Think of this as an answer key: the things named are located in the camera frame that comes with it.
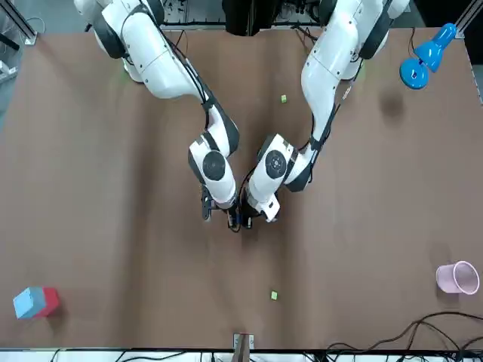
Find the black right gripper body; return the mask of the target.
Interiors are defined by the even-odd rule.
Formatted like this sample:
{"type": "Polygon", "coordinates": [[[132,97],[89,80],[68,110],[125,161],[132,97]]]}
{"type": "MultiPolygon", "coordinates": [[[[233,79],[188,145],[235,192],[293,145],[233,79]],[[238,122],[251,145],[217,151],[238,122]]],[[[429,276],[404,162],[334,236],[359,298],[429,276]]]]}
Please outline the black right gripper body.
{"type": "Polygon", "coordinates": [[[239,231],[241,228],[241,217],[239,215],[238,206],[232,205],[226,210],[227,225],[231,231],[239,231]]]}

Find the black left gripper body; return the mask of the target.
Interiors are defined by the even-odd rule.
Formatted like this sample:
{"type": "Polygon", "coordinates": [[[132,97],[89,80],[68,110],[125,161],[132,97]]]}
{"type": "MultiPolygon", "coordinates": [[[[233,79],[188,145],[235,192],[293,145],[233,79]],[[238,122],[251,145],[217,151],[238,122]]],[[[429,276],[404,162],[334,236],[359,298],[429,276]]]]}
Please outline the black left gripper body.
{"type": "Polygon", "coordinates": [[[260,216],[260,213],[253,208],[249,203],[249,192],[243,190],[241,193],[241,225],[244,228],[251,228],[253,219],[260,216]]]}

